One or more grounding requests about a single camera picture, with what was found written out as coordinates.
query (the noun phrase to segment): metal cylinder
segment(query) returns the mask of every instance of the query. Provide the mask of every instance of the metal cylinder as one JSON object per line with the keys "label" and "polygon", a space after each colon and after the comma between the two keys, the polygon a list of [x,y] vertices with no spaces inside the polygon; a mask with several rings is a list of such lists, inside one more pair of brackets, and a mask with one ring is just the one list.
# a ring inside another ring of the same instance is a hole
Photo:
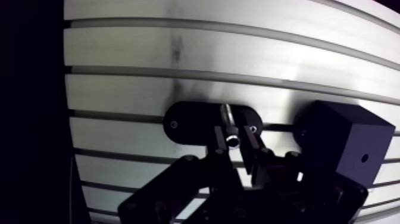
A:
{"label": "metal cylinder", "polygon": [[239,129],[235,126],[229,104],[221,105],[221,117],[226,134],[226,144],[230,149],[238,148],[240,145]]}

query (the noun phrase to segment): black oval bracket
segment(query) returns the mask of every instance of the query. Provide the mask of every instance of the black oval bracket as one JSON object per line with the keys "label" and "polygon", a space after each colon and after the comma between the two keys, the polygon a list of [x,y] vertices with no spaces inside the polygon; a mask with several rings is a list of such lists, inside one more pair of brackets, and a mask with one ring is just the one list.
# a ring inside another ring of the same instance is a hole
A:
{"label": "black oval bracket", "polygon": [[[206,145],[215,126],[223,126],[221,105],[209,102],[182,101],[173,104],[163,120],[165,134],[183,145]],[[245,105],[229,104],[237,127],[250,126],[261,134],[263,121],[257,112]]]}

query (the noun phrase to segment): bolt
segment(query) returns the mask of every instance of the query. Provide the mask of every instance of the bolt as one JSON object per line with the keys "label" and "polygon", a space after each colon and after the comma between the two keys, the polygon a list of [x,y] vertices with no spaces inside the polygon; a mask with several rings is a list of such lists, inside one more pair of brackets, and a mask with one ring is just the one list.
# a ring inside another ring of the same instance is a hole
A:
{"label": "bolt", "polygon": [[251,126],[250,127],[251,132],[255,133],[257,131],[257,127],[256,126]]}
{"label": "bolt", "polygon": [[178,127],[178,123],[177,123],[176,121],[172,121],[170,125],[171,125],[171,127],[172,127],[173,129],[175,129],[175,128]]}

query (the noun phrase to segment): horizontal slat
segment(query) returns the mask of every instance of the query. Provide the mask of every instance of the horizontal slat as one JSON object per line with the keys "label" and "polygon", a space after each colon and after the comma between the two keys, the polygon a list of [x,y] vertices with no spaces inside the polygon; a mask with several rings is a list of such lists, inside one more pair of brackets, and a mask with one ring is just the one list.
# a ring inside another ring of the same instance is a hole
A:
{"label": "horizontal slat", "polygon": [[73,110],[163,116],[181,100],[243,104],[264,123],[292,123],[297,110],[316,99],[359,104],[395,126],[400,107],[291,89],[155,77],[67,75],[68,107]]}
{"label": "horizontal slat", "polygon": [[400,27],[400,15],[376,1],[365,0],[336,0],[361,11],[376,16],[396,27]]}
{"label": "horizontal slat", "polygon": [[400,137],[392,138],[385,158],[400,158]]}
{"label": "horizontal slat", "polygon": [[[168,158],[188,154],[199,158],[205,156],[204,147],[179,145],[171,141],[159,124],[72,117],[70,127],[75,148]],[[276,155],[298,151],[291,133],[264,131],[261,137]],[[242,161],[239,154],[239,150],[232,150],[232,160]]]}
{"label": "horizontal slat", "polygon": [[[169,165],[120,161],[107,158],[76,155],[79,176],[82,181],[108,185],[141,188]],[[251,186],[251,176],[244,168],[238,168],[243,186]]]}
{"label": "horizontal slat", "polygon": [[381,186],[379,188],[372,188],[369,190],[365,206],[370,204],[380,203],[382,201],[389,201],[395,198],[400,198],[400,184]]}
{"label": "horizontal slat", "polygon": [[66,19],[156,17],[218,21],[279,30],[348,46],[400,62],[400,36],[352,14],[312,1],[66,1]]}
{"label": "horizontal slat", "polygon": [[160,27],[67,29],[64,46],[68,66],[236,73],[400,99],[400,71],[335,52],[256,36]]}
{"label": "horizontal slat", "polygon": [[400,163],[386,163],[380,166],[374,183],[400,181]]}
{"label": "horizontal slat", "polygon": [[373,214],[373,213],[377,213],[377,212],[380,212],[380,211],[385,211],[385,210],[392,209],[392,208],[399,207],[399,206],[400,206],[400,200],[392,202],[392,203],[383,204],[381,206],[375,206],[375,207],[372,207],[372,208],[369,208],[369,209],[362,209],[360,211],[360,216],[366,216],[368,214]]}

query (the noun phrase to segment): black box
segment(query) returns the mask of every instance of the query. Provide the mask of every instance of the black box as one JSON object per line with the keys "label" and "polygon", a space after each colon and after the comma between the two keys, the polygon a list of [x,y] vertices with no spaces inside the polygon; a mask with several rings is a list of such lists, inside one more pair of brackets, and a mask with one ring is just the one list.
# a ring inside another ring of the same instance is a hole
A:
{"label": "black box", "polygon": [[307,166],[373,184],[395,127],[359,105],[315,101],[295,118],[293,137]]}

